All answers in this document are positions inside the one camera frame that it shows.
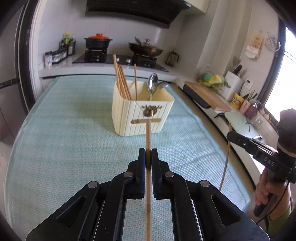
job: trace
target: french press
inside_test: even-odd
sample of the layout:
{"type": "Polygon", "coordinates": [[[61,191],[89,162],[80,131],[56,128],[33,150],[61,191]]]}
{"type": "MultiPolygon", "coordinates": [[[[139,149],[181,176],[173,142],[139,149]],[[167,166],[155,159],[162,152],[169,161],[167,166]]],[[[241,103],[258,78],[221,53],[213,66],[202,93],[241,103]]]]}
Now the french press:
{"type": "Polygon", "coordinates": [[[175,63],[179,61],[179,55],[174,51],[170,52],[168,55],[168,59],[165,62],[167,65],[174,67],[175,63]]]}

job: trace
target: green clothing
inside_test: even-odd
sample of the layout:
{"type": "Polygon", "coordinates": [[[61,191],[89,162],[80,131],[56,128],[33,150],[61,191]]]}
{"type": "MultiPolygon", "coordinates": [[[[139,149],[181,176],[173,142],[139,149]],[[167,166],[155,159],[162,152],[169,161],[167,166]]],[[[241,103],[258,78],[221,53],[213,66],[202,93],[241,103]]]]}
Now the green clothing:
{"type": "Polygon", "coordinates": [[[269,217],[267,218],[267,220],[268,220],[268,235],[270,237],[274,237],[279,232],[281,227],[287,221],[291,212],[292,212],[292,205],[290,205],[290,207],[288,208],[286,213],[283,216],[279,217],[278,219],[270,220],[269,217]]]}

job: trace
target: wooden cutting board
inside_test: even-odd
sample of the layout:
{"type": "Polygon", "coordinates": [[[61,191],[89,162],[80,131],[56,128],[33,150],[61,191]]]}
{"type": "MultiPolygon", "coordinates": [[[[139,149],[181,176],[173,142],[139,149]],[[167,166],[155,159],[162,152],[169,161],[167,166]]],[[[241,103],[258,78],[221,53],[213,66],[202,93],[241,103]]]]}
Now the wooden cutting board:
{"type": "Polygon", "coordinates": [[[231,111],[231,108],[206,86],[188,81],[185,81],[185,84],[206,101],[214,110],[231,111]]]}

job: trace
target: window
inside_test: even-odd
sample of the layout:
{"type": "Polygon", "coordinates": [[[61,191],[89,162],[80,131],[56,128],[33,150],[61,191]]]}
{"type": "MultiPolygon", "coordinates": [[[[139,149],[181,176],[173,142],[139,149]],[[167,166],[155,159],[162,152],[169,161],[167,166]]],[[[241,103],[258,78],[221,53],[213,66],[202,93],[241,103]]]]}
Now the window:
{"type": "Polygon", "coordinates": [[[265,103],[266,109],[279,121],[282,110],[296,109],[296,38],[286,28],[284,56],[279,75],[265,103]]]}

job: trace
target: metal spoon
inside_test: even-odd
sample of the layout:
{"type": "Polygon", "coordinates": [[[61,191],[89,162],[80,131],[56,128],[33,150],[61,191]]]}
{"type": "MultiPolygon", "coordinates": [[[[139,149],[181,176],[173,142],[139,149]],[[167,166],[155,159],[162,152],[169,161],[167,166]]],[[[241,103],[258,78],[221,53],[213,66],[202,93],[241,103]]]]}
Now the metal spoon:
{"type": "Polygon", "coordinates": [[[135,36],[135,40],[136,40],[136,42],[142,47],[142,42],[141,42],[141,40],[139,40],[136,36],[135,36]]]}
{"type": "Polygon", "coordinates": [[[149,78],[148,78],[148,81],[147,81],[147,88],[148,90],[150,91],[150,98],[149,100],[151,101],[152,99],[152,93],[154,92],[155,88],[156,88],[156,85],[157,85],[157,82],[158,82],[158,77],[157,77],[157,74],[152,74],[149,78]]]}
{"type": "Polygon", "coordinates": [[[167,88],[169,86],[169,83],[167,82],[161,82],[161,83],[158,83],[155,87],[155,90],[152,92],[152,96],[155,94],[155,92],[158,90],[158,89],[162,89],[162,88],[167,88]]]}

